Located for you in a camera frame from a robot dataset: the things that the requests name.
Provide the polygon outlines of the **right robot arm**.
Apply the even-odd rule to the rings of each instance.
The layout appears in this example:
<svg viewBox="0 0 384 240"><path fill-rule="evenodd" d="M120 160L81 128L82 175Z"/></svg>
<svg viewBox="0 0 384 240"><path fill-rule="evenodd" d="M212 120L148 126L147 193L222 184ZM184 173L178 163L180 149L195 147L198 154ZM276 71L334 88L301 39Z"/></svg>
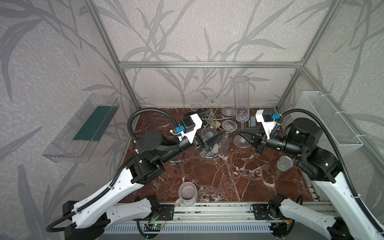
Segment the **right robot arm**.
<svg viewBox="0 0 384 240"><path fill-rule="evenodd" d="M278 133L285 115L272 109L258 110L256 119L261 126L240 129L238 134L259 154L269 148L296 156L301 171L322 189L339 216L321 214L282 194L269 201L270 216L299 222L329 240L383 239L384 227L357 193L326 125L307 110L299 109L299 113L304 116L290 123L286 135Z"/></svg>

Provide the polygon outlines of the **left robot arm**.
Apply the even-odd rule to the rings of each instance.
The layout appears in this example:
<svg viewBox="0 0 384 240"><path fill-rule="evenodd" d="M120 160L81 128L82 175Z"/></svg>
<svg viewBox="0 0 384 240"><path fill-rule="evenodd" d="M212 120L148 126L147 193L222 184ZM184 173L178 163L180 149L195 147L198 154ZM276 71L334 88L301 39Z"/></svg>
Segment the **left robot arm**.
<svg viewBox="0 0 384 240"><path fill-rule="evenodd" d="M146 112L156 112L167 117L174 125L170 131L174 138L166 138L159 130L149 131L138 138L132 123ZM203 119L209 113L209 110L190 112L180 122L158 108L143 108L132 113L127 129L136 143L136 153L118 168L109 183L94 194L79 202L68 201L63 204L63 216L50 223L46 232L64 232L67 240L95 240L113 225L145 219L158 213L161 205L155 196L133 204L119 206L117 203L159 177L165 172L165 163L189 148L211 150L221 136L204 141L198 134Z"/></svg>

